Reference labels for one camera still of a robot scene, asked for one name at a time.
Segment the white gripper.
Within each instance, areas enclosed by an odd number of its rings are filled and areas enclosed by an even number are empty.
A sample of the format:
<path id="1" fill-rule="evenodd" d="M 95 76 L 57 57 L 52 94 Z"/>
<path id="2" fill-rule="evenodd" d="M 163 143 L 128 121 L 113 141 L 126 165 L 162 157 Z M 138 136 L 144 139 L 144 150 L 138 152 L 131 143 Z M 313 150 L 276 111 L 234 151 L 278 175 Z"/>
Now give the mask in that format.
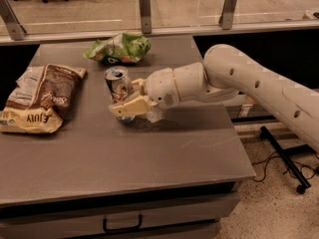
<path id="1" fill-rule="evenodd" d="M 117 118 L 140 116 L 151 110 L 152 101 L 163 109 L 175 107 L 179 103 L 173 69 L 166 68 L 155 71 L 147 79 L 135 79 L 132 87 L 138 97 L 122 104 L 109 106 L 110 112 Z"/>

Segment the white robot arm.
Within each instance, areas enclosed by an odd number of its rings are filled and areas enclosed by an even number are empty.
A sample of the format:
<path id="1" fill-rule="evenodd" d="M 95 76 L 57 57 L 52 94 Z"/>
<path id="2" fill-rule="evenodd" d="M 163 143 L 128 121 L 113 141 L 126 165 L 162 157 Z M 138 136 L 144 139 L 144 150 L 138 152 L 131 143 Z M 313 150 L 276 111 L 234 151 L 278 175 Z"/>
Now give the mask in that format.
<path id="1" fill-rule="evenodd" d="M 117 118 L 190 101 L 218 103 L 244 93 L 319 151 L 319 93 L 268 70 L 232 46 L 214 45 L 201 62 L 158 70 L 132 85 L 131 95 L 109 106 Z"/>

